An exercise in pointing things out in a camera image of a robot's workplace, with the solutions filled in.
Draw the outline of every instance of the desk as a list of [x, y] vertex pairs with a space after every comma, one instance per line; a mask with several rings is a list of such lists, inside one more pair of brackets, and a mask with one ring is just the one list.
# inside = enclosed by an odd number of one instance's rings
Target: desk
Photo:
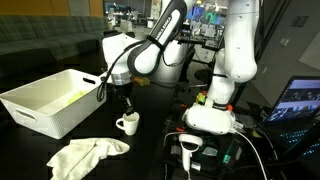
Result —
[[[1, 78], [0, 90], [5, 92], [68, 68], [99, 75], [102, 67], [104, 59], [101, 51], [87, 53]], [[102, 105], [60, 140], [15, 124], [1, 103], [1, 117], [10, 119], [11, 126], [0, 130], [0, 179], [50, 179], [52, 169], [46, 166], [50, 158], [68, 145], [71, 139], [90, 137], [119, 139], [129, 144], [131, 149], [123, 155], [101, 160], [85, 179], [148, 179], [173, 95], [174, 89], [156, 85], [133, 88], [133, 103], [141, 120], [137, 134], [132, 137], [124, 135], [115, 126], [115, 120], [123, 113], [117, 97], [112, 97], [110, 102]]]

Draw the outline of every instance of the white bin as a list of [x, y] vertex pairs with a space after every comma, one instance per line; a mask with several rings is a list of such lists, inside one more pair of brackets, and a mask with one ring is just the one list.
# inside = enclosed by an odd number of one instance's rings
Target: white bin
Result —
[[0, 95], [16, 123], [60, 139], [98, 107], [97, 76], [65, 70]]

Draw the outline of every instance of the office background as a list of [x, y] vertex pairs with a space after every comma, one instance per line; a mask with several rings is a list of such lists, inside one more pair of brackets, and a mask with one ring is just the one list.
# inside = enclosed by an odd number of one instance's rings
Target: office background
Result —
[[[151, 13], [152, 0], [116, 0], [116, 3], [130, 5], [146, 16]], [[268, 0], [264, 3], [265, 35], [272, 29], [280, 7], [288, 4], [258, 62], [258, 72], [251, 80], [273, 105], [292, 75], [320, 75], [316, 68], [320, 66], [320, 1]], [[103, 0], [1, 0], [0, 15], [8, 14], [103, 16]], [[302, 27], [292, 26], [297, 16], [307, 17]], [[251, 101], [259, 104], [254, 98]]]

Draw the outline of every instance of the white robot link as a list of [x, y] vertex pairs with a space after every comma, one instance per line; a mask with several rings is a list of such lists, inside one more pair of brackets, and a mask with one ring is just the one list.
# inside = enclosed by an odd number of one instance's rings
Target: white robot link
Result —
[[[194, 104], [185, 114], [186, 124], [196, 130], [210, 132], [215, 135], [236, 133], [242, 128], [235, 121], [232, 111], [227, 109], [234, 83], [249, 81], [256, 74], [254, 59], [254, 37], [259, 19], [259, 0], [229, 0], [224, 31], [225, 47], [217, 56], [213, 70], [213, 78], [204, 105]], [[119, 34], [103, 39], [103, 51], [109, 69], [112, 71], [108, 82], [116, 86], [130, 83], [131, 73], [138, 76], [150, 76], [157, 68], [162, 54], [170, 53], [166, 61], [178, 63], [181, 58], [174, 56], [183, 44], [173, 40], [181, 27], [186, 13], [195, 5], [193, 0], [163, 0], [159, 20], [146, 41], [127, 52], [123, 49], [137, 39]], [[202, 145], [202, 141], [193, 135], [183, 135], [180, 142]], [[185, 150], [184, 159], [193, 152]], [[185, 170], [189, 170], [189, 160], [184, 160]]]

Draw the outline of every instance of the laptop screen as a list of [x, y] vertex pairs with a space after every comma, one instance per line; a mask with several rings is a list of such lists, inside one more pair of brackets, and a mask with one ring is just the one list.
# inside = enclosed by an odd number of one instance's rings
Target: laptop screen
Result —
[[320, 77], [293, 76], [265, 121], [309, 120], [320, 110]]

